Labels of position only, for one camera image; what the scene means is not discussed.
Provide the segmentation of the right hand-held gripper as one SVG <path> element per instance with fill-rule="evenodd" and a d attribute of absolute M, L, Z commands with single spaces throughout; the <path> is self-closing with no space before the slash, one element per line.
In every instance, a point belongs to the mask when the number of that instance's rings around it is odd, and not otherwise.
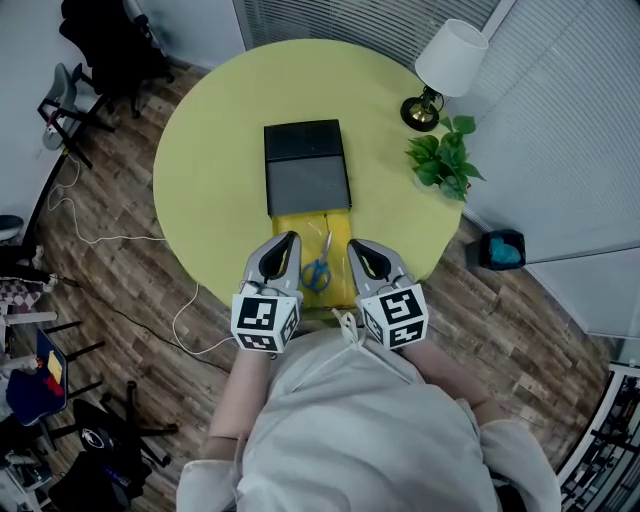
<path fill-rule="evenodd" d="M 421 286 L 394 250 L 366 239 L 347 244 L 356 297 L 364 326 L 387 350 L 398 350 L 426 337 L 429 314 Z M 372 279 L 394 279 L 372 288 Z"/>

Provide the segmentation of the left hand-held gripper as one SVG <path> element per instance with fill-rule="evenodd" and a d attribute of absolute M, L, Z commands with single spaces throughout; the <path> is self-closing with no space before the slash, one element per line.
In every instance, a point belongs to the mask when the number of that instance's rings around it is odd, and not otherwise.
<path fill-rule="evenodd" d="M 295 291 L 300 266 L 301 238 L 294 231 L 272 237 L 251 254 L 231 307 L 231 332 L 241 350 L 284 352 L 301 319 L 303 295 Z"/>

